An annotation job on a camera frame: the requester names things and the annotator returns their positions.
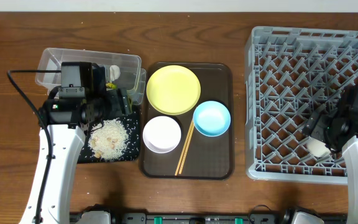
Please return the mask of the white bowl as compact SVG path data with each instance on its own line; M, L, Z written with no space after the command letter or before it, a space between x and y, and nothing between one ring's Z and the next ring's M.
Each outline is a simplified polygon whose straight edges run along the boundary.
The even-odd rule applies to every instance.
M181 127L171 117L157 116L144 126L143 142L147 149L157 154L174 150L181 140Z

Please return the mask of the white tissue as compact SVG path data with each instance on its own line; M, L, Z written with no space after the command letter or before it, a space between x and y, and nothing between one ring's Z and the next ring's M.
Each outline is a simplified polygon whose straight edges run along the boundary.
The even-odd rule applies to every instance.
M117 65L111 65L109 68L109 79L111 82L117 80L121 75L121 70Z

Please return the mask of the light blue bowl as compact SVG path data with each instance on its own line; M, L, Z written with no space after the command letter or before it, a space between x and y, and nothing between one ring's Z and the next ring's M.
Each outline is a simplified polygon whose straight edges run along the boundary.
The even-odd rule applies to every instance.
M218 101L205 101L194 110L193 123L202 135L217 137L229 129L231 114L224 104Z

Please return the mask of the green orange snack wrapper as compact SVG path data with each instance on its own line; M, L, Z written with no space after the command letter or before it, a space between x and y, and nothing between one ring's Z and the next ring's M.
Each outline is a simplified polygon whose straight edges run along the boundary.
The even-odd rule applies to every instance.
M116 90L117 86L113 83L106 83L106 89L107 90Z

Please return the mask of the pile of rice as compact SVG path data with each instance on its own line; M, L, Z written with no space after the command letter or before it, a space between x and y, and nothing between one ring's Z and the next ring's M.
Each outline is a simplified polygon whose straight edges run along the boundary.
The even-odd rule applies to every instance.
M88 147L96 158L113 161L124 155L128 140L129 134L121 121L105 120L91 129Z

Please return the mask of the yellow plate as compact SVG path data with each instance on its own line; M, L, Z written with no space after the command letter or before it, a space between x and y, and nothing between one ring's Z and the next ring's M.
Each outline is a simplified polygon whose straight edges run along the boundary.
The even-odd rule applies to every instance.
M146 95L157 111L179 115L197 104L201 96L201 83L190 69L167 65L153 72L146 86Z

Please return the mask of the small white green cup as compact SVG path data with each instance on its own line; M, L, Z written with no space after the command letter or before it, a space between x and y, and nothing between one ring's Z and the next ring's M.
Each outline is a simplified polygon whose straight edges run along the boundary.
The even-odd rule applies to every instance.
M330 155L331 151L326 147L325 143L311 138L306 143L307 150L315 157L324 157Z

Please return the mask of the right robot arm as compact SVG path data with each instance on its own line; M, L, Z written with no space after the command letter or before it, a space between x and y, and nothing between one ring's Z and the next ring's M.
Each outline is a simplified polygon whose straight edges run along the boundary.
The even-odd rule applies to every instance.
M316 157L341 153L347 169L348 223L358 223L358 86L347 87L331 114L313 112L302 133Z

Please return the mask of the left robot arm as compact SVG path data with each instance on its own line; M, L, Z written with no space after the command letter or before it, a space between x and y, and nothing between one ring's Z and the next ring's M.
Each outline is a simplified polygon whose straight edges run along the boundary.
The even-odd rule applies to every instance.
M29 106L39 126L39 158L21 223L69 223L70 200L81 152L102 160L125 150L127 131L122 118L132 105L126 89L118 88L116 65L63 62L54 74L60 83L40 108Z

